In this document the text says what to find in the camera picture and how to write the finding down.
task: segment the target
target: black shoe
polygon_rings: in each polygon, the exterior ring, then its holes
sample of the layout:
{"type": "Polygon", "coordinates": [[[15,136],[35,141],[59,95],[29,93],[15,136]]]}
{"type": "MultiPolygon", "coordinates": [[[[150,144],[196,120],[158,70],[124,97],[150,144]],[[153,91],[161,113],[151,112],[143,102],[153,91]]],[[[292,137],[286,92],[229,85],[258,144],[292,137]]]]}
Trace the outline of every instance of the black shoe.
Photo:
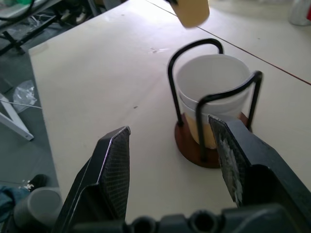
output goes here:
{"type": "Polygon", "coordinates": [[[45,187],[47,185],[48,177],[43,174],[36,175],[31,181],[28,182],[24,188],[28,189],[30,192],[36,190],[37,188],[45,187]]]}

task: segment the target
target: wire handle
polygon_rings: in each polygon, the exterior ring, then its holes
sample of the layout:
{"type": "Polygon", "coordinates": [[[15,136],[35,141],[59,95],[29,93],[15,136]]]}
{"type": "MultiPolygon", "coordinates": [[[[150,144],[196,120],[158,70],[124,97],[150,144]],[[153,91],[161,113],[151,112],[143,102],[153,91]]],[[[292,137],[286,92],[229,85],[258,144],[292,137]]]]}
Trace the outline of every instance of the wire handle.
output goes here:
{"type": "Polygon", "coordinates": [[[174,105],[175,105],[175,109],[176,109],[176,114],[177,114],[177,119],[178,119],[178,126],[182,126],[184,124],[182,118],[181,118],[181,113],[180,113],[180,108],[179,108],[179,104],[178,104],[178,98],[177,98],[177,93],[176,93],[176,88],[175,88],[175,83],[174,83],[174,78],[173,78],[173,67],[174,64],[177,60],[177,58],[183,54],[184,52],[197,47],[199,45],[204,45],[204,44],[212,44],[215,45],[218,48],[218,53],[219,54],[223,54],[224,53],[224,48],[222,46],[222,44],[216,40],[216,39],[203,39],[203,40],[198,40],[195,42],[192,42],[184,47],[182,47],[180,50],[178,50],[171,58],[169,65],[168,65],[168,69],[167,69],[167,73],[168,73],[168,77],[169,77],[169,82],[170,82],[170,87],[171,87],[171,92],[172,92],[172,96],[173,96],[173,100],[174,100],[174,105]]]}
{"type": "Polygon", "coordinates": [[[196,114],[196,124],[198,129],[199,135],[199,142],[200,142],[200,159],[202,162],[207,162],[207,157],[205,154],[205,143],[204,143],[204,131],[203,131],[203,121],[202,121],[202,108],[203,106],[211,101],[220,100],[224,98],[228,98],[234,96],[246,88],[248,88],[252,83],[255,83],[254,94],[252,98],[251,108],[249,110],[248,121],[246,127],[248,130],[251,129],[252,121],[254,118],[255,108],[257,104],[257,99],[260,91],[261,81],[262,81],[263,73],[261,71],[255,71],[251,74],[251,76],[244,81],[240,86],[226,92],[211,94],[204,96],[201,98],[196,105],[195,114],[196,114]]]}

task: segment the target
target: cup rim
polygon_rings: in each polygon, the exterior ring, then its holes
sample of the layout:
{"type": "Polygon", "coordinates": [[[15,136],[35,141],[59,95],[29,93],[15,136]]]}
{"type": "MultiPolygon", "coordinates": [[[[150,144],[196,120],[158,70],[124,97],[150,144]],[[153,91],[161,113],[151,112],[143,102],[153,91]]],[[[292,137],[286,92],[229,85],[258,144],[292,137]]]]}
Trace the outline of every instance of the cup rim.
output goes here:
{"type": "MultiPolygon", "coordinates": [[[[226,55],[226,54],[208,54],[208,55],[202,55],[202,56],[199,56],[199,57],[196,57],[196,58],[193,58],[193,59],[191,59],[191,60],[189,60],[189,61],[187,61],[183,66],[185,66],[186,64],[188,64],[188,63],[190,63],[190,62],[193,62],[193,61],[196,61],[196,60],[201,60],[201,59],[203,59],[203,58],[206,58],[206,57],[221,57],[221,58],[228,58],[228,59],[230,59],[230,60],[235,60],[235,61],[238,61],[242,66],[244,66],[244,68],[248,71],[248,73],[249,73],[249,76],[251,75],[251,71],[249,70],[249,68],[247,67],[247,65],[243,62],[243,61],[241,61],[240,59],[238,59],[238,58],[236,58],[236,57],[232,57],[232,56],[229,56],[229,55],[226,55]]],[[[183,97],[185,97],[186,99],[188,99],[189,101],[191,101],[191,102],[193,102],[194,104],[197,104],[198,103],[198,101],[196,101],[196,100],[193,100],[193,99],[191,99],[190,97],[188,97],[188,96],[186,96],[182,91],[181,91],[181,89],[180,89],[180,86],[179,86],[179,84],[178,84],[178,81],[177,81],[177,79],[178,79],[178,74],[179,74],[179,72],[180,72],[180,70],[178,71],[178,73],[177,73],[177,75],[176,75],[176,86],[177,86],[177,91],[181,94],[181,96],[183,96],[183,97]]],[[[234,95],[234,96],[232,96],[232,97],[229,97],[230,98],[230,101],[222,101],[222,102],[215,102],[215,101],[212,101],[212,102],[209,102],[209,103],[206,103],[207,105],[210,105],[210,106],[219,106],[219,105],[225,105],[225,104],[229,104],[229,103],[231,103],[231,102],[233,102],[233,101],[236,101],[237,99],[241,99],[241,98],[243,98],[243,97],[245,97],[246,95],[248,95],[248,92],[250,91],[250,88],[247,88],[247,89],[245,89],[244,91],[242,91],[241,93],[238,93],[238,94],[236,94],[236,95],[234,95]]]]}

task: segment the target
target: white plastic cup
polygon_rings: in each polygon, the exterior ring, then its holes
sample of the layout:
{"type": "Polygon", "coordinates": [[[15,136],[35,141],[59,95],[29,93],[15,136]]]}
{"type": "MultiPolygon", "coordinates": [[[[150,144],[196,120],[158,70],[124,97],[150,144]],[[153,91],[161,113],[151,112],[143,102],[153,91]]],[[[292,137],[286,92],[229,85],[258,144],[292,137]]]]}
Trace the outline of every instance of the white plastic cup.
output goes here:
{"type": "MultiPolygon", "coordinates": [[[[191,135],[197,143],[199,140],[195,110],[198,101],[206,95],[229,91],[240,86],[250,74],[250,70],[242,61],[224,54],[197,57],[180,68],[176,76],[177,92],[191,135]]],[[[238,118],[249,90],[248,88],[233,97],[207,103],[202,108],[206,147],[216,148],[208,124],[208,115],[238,118]]]]}

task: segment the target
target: floor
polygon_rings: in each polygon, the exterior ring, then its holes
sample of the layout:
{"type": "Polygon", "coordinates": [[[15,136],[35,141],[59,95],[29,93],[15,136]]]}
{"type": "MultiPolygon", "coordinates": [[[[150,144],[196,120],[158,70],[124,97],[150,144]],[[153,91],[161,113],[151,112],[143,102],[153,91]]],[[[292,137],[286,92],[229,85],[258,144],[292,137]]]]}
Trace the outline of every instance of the floor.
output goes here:
{"type": "MultiPolygon", "coordinates": [[[[57,23],[54,23],[22,47],[28,50],[68,30],[70,27],[69,25],[60,27],[57,23]]],[[[8,30],[8,32],[14,38],[19,38],[29,29],[29,25],[18,25],[8,30]]],[[[0,48],[3,48],[6,43],[5,40],[0,39],[0,48]]],[[[9,81],[14,88],[27,80],[32,80],[35,83],[28,53],[18,55],[14,49],[8,51],[0,56],[0,70],[1,78],[9,81]]],[[[14,88],[5,94],[10,100],[12,100],[14,88]]],[[[35,105],[40,106],[37,92],[35,97],[38,99],[35,105]]],[[[0,184],[21,186],[36,174],[43,173],[50,177],[48,186],[58,186],[42,111],[28,108],[19,116],[35,138],[29,142],[0,124],[0,184]]]]}

